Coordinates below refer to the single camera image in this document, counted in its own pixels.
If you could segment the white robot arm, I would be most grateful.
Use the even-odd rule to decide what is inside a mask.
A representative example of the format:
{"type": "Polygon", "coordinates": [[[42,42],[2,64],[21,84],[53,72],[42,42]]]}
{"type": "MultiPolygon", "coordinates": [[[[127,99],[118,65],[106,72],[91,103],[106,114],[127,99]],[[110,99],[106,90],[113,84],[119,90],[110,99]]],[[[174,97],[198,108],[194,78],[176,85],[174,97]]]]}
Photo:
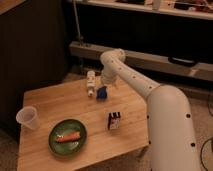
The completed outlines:
{"type": "Polygon", "coordinates": [[[152,171],[201,171],[191,108],[177,87],[160,84],[127,66],[122,49],[100,55],[104,68],[101,83],[119,76],[147,103],[148,136],[152,171]]]}

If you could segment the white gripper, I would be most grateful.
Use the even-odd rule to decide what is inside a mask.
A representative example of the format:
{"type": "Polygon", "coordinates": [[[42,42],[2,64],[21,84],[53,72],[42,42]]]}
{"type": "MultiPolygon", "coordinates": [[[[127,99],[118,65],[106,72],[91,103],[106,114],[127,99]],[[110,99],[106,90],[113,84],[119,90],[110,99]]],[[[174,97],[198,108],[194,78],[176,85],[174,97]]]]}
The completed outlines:
{"type": "MultiPolygon", "coordinates": [[[[87,85],[88,96],[91,97],[95,92],[95,85],[96,85],[95,72],[92,70],[87,72],[86,85],[87,85]]],[[[96,99],[97,100],[106,100],[107,99],[107,87],[106,86],[100,87],[96,91],[96,99]]]]}

